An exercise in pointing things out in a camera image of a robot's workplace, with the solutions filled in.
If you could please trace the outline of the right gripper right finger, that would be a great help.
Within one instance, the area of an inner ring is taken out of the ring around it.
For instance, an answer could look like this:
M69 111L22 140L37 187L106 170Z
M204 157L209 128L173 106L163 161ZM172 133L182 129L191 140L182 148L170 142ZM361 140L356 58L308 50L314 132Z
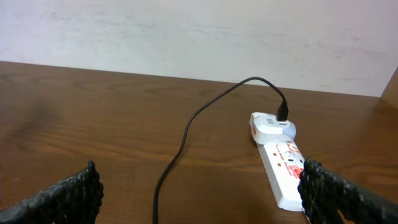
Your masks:
M307 158L298 192L310 223L397 224L397 204Z

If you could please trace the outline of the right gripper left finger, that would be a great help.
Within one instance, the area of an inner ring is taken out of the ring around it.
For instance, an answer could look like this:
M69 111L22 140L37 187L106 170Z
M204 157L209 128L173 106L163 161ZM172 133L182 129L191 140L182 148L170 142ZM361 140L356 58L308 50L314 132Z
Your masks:
M94 161L76 174L1 210L1 224L95 224L104 185Z

